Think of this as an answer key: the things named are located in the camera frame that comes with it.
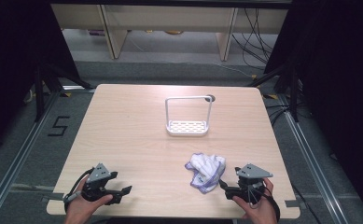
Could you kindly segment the white wire rack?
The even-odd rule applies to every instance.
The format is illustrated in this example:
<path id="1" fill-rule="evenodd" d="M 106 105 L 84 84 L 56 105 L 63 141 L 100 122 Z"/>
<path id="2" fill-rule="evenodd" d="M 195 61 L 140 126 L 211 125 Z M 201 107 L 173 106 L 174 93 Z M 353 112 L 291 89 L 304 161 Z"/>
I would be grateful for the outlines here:
<path id="1" fill-rule="evenodd" d="M 198 96 L 173 96 L 165 99 L 166 130 L 172 136 L 204 136 L 210 127 L 210 116 L 213 102 L 205 101 L 206 95 Z M 207 104 L 207 114 L 201 120 L 173 120 L 170 119 L 169 104 L 178 100 L 204 100 Z"/>

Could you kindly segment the person's left hand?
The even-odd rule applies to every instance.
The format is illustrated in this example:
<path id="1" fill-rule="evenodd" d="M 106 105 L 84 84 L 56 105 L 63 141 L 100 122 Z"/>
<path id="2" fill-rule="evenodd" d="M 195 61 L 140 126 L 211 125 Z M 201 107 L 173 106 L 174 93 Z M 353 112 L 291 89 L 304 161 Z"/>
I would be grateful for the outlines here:
<path id="1" fill-rule="evenodd" d="M 109 203 L 112 199 L 112 195 L 105 195 L 99 200 L 90 202 L 82 196 L 77 196 L 70 202 L 63 224 L 86 224 L 98 208 Z"/>

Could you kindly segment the beige wooden desk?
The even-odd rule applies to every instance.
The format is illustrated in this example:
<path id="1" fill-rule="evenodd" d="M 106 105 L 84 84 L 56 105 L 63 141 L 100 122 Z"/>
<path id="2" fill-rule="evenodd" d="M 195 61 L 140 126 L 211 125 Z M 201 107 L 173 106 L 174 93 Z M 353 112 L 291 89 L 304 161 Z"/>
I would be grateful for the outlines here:
<path id="1" fill-rule="evenodd" d="M 228 59 L 233 33 L 278 34 L 285 9 L 237 7 L 149 7 L 53 4 L 63 29 L 102 30 L 109 55 L 117 59 L 129 30 L 208 32 L 216 35 L 219 57 Z"/>

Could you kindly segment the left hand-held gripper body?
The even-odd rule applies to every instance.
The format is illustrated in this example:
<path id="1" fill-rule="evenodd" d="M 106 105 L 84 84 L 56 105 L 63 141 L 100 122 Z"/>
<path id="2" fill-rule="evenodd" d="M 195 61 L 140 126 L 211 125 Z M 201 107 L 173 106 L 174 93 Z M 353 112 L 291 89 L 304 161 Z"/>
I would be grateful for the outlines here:
<path id="1" fill-rule="evenodd" d="M 117 175 L 117 172 L 110 172 L 102 163 L 99 163 L 88 176 L 82 189 L 82 197 L 89 202 L 95 202 L 105 195 L 112 195 L 113 198 L 116 198 L 117 192 L 107 190 L 105 185 Z"/>

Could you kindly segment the aluminium floor rail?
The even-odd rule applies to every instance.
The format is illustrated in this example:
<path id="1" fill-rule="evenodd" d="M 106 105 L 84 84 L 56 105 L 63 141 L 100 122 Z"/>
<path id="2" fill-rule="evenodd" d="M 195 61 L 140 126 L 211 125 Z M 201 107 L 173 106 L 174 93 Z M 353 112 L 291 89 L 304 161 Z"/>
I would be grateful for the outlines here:
<path id="1" fill-rule="evenodd" d="M 25 164 L 34 143 L 39 136 L 42 128 L 44 127 L 49 111 L 52 109 L 53 105 L 59 98 L 60 94 L 58 92 L 52 93 L 48 100 L 44 104 L 44 112 L 41 117 L 34 122 L 32 128 L 28 132 L 26 138 L 24 139 L 18 153 L 11 161 L 11 164 L 7 167 L 7 171 L 3 175 L 0 181 L 0 208 L 4 203 L 12 184 L 14 183 L 16 177 L 19 175 L 22 166 Z"/>
<path id="2" fill-rule="evenodd" d="M 299 123 L 295 121 L 290 110 L 287 110 L 285 117 L 334 223 L 349 224 L 341 204 L 320 167 Z"/>

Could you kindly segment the white cloth with purple edge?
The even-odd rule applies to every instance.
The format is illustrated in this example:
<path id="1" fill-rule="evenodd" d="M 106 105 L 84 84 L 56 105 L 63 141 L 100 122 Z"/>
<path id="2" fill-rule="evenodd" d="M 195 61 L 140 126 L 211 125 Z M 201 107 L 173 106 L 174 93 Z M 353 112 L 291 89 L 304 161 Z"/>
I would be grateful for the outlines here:
<path id="1" fill-rule="evenodd" d="M 226 159 L 218 155 L 194 153 L 185 164 L 185 168 L 193 172 L 190 185 L 200 193 L 212 191 L 226 169 Z"/>

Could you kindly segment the black tape floor mark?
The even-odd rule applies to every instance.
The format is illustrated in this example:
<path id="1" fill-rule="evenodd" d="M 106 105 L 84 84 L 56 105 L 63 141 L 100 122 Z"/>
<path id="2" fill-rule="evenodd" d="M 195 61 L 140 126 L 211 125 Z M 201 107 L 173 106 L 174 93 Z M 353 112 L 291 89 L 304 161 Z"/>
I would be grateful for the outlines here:
<path id="1" fill-rule="evenodd" d="M 68 129 L 67 121 L 70 119 L 69 116 L 58 116 L 52 124 L 51 132 L 48 133 L 50 137 L 63 136 Z"/>

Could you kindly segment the black curtain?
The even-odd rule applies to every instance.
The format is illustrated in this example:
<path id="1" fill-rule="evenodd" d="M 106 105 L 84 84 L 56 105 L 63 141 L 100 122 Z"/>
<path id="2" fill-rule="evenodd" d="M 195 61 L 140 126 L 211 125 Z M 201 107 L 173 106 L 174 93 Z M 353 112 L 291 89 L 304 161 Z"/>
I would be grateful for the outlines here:
<path id="1" fill-rule="evenodd" d="M 303 95 L 363 202 L 363 0 L 291 0 L 267 65 L 300 49 Z"/>
<path id="2" fill-rule="evenodd" d="M 0 136 L 49 65 L 55 77 L 79 77 L 49 0 L 0 0 Z"/>

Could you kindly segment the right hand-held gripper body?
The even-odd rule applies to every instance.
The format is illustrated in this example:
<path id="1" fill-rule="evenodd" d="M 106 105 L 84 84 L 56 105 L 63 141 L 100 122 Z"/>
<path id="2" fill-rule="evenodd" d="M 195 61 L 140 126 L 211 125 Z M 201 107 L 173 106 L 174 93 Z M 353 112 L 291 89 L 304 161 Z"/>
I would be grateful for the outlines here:
<path id="1" fill-rule="evenodd" d="M 264 177 L 273 177 L 273 174 L 257 167 L 252 163 L 248 163 L 243 168 L 235 168 L 236 175 L 239 180 L 237 182 L 240 197 L 244 200 L 259 200 L 265 192 Z"/>

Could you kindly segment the person's right hand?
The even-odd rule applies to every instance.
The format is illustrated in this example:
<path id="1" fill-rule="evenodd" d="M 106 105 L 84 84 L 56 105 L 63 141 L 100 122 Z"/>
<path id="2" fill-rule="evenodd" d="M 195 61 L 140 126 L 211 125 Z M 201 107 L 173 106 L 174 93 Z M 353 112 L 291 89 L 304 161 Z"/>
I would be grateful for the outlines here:
<path id="1" fill-rule="evenodd" d="M 233 196 L 235 203 L 244 210 L 243 219 L 249 219 L 253 224 L 277 224 L 276 213 L 270 201 L 261 197 L 257 208 L 252 208 L 242 198 Z"/>

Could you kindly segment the black metal stand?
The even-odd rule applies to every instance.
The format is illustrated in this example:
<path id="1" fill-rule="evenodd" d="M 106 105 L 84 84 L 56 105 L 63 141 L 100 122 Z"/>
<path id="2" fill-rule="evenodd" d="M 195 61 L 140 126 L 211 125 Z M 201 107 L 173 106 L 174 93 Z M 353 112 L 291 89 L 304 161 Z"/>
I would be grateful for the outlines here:
<path id="1" fill-rule="evenodd" d="M 36 116 L 35 121 L 39 121 L 45 112 L 44 90 L 43 84 L 49 88 L 51 92 L 60 93 L 64 90 L 59 78 L 66 79 L 78 84 L 83 90 L 93 90 L 94 86 L 82 80 L 78 73 L 74 75 L 66 72 L 61 67 L 50 63 L 40 63 L 35 69 L 35 100 L 36 100 Z"/>
<path id="2" fill-rule="evenodd" d="M 263 75 L 261 78 L 254 80 L 248 84 L 248 87 L 257 87 L 258 85 L 270 80 L 273 77 L 278 77 L 273 89 L 276 93 L 285 93 L 289 91 L 290 113 L 295 122 L 298 122 L 297 115 L 297 99 L 298 99 L 298 76 L 296 70 L 287 63 L 275 68 L 271 72 Z"/>

